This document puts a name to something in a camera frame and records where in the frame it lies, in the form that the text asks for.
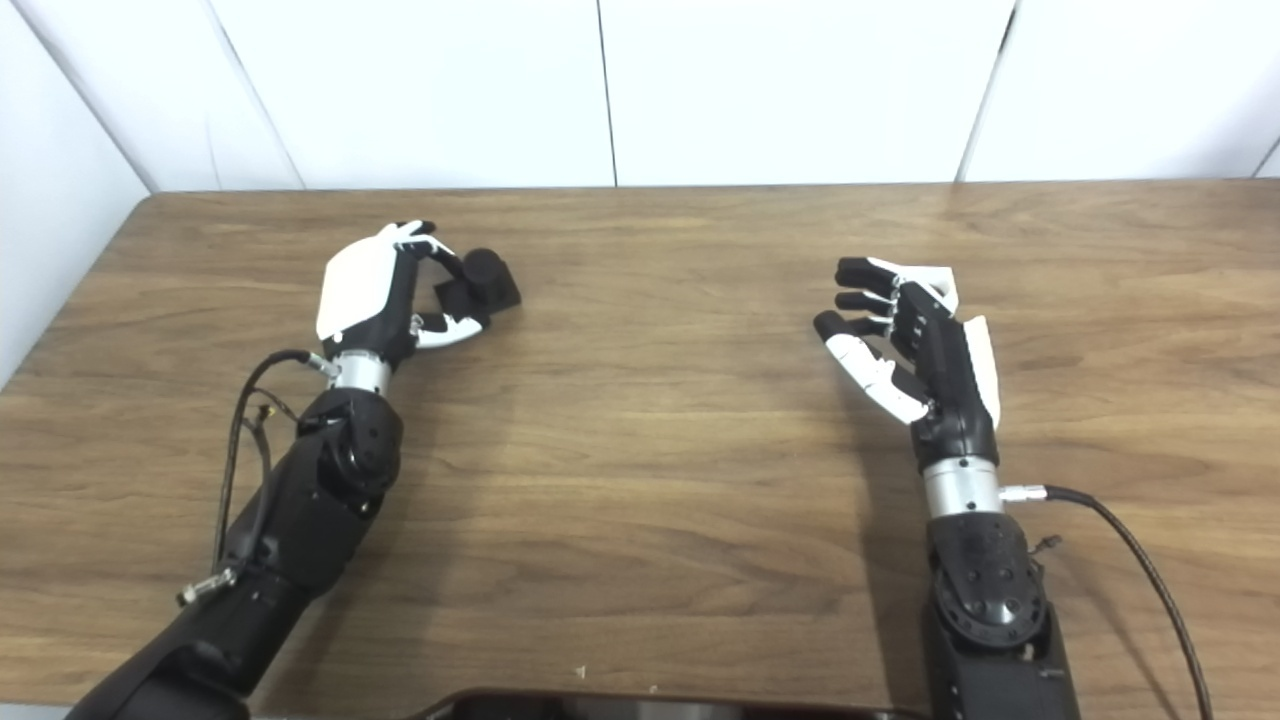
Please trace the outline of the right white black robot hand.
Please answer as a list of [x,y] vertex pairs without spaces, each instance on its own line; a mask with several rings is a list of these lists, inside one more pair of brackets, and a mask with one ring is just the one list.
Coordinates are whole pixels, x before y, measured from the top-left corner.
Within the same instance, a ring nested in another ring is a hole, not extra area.
[[911,433],[918,466],[998,465],[998,373],[984,316],[957,315],[950,266],[842,258],[835,309],[813,325],[858,388]]

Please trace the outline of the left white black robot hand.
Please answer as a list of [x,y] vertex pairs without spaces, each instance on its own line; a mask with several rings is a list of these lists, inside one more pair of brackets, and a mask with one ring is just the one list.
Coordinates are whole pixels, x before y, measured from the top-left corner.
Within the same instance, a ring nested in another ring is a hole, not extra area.
[[462,258],[434,232],[426,220],[390,223],[330,258],[315,322],[326,359],[366,352],[397,369],[420,348],[448,347],[488,329],[489,315],[467,301],[439,313],[415,311],[421,261],[465,279]]

